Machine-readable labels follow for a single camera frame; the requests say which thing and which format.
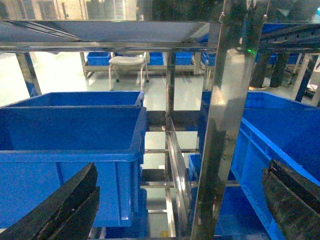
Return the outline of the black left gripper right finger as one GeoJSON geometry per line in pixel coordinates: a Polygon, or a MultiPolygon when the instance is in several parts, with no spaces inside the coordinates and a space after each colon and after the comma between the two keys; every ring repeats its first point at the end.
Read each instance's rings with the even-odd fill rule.
{"type": "Polygon", "coordinates": [[[266,205],[286,240],[320,238],[320,186],[272,159],[263,169],[266,205]]]}

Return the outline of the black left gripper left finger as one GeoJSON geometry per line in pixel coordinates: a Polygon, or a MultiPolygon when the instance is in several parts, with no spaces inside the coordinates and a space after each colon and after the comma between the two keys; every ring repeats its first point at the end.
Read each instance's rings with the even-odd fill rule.
{"type": "Polygon", "coordinates": [[[86,240],[100,204],[98,171],[88,163],[0,234],[2,240],[86,240]]]}

